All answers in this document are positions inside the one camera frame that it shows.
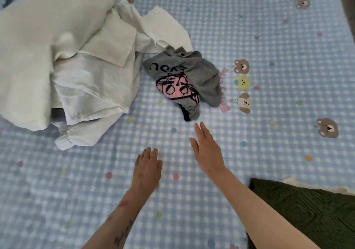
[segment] bed sheet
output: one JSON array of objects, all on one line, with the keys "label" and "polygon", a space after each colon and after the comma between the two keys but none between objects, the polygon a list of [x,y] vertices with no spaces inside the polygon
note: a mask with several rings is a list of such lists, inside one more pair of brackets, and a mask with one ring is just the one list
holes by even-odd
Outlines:
[{"label": "bed sheet", "polygon": [[[306,184],[354,189],[353,39],[340,0],[306,1],[300,8],[297,0],[136,0],[135,6],[142,15],[154,5],[166,9],[220,69],[223,102],[201,103],[199,121],[242,182],[295,175]],[[233,71],[240,59],[250,64],[250,113],[235,104],[243,93],[236,88],[242,75]],[[325,137],[318,118],[336,123]],[[336,126],[339,136],[327,137]],[[130,113],[95,146],[60,151],[57,136],[54,127],[30,132],[0,120],[1,248],[80,248],[130,187],[136,155],[150,146],[159,150],[163,176],[126,248],[246,249],[242,224],[193,158],[193,122],[144,71]]]}]

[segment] green knit blanket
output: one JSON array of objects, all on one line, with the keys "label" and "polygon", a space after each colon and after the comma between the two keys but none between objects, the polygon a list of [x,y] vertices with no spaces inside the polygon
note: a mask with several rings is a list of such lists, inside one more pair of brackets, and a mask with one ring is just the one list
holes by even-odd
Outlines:
[{"label": "green knit blanket", "polygon": [[249,188],[321,249],[355,248],[355,196],[255,178]]}]

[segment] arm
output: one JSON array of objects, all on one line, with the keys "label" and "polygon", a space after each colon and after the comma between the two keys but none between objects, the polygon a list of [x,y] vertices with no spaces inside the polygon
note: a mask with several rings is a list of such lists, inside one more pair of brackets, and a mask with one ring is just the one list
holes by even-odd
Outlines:
[{"label": "arm", "polygon": [[139,211],[159,183],[163,163],[157,155],[158,150],[151,154],[150,148],[138,155],[130,190],[82,249],[123,248]]},{"label": "arm", "polygon": [[242,184],[224,166],[221,150],[201,122],[195,124],[198,143],[190,138],[202,170],[227,198],[258,249],[319,249],[309,238]]}]

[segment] hand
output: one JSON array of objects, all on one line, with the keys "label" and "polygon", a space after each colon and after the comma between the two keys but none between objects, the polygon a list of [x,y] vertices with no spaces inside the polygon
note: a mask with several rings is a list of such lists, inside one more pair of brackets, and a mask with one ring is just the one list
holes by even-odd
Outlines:
[{"label": "hand", "polygon": [[213,180],[218,174],[224,172],[226,167],[222,157],[222,152],[218,144],[203,122],[195,124],[198,143],[194,138],[190,138],[190,143],[195,155],[196,161],[201,169]]},{"label": "hand", "polygon": [[157,148],[154,148],[152,154],[150,147],[144,149],[143,153],[138,155],[133,171],[130,190],[143,196],[145,201],[153,193],[161,177],[163,162],[157,160],[157,156]]}]

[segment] gray fabric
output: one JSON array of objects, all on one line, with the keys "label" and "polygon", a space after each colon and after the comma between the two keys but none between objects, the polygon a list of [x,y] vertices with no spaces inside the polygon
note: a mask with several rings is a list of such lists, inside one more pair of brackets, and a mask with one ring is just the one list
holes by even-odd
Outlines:
[{"label": "gray fabric", "polygon": [[199,96],[208,104],[219,106],[219,71],[203,59],[200,52],[186,52],[183,47],[174,50],[169,46],[164,52],[144,61],[143,66],[156,81],[158,90],[187,110],[191,120],[200,115]]}]

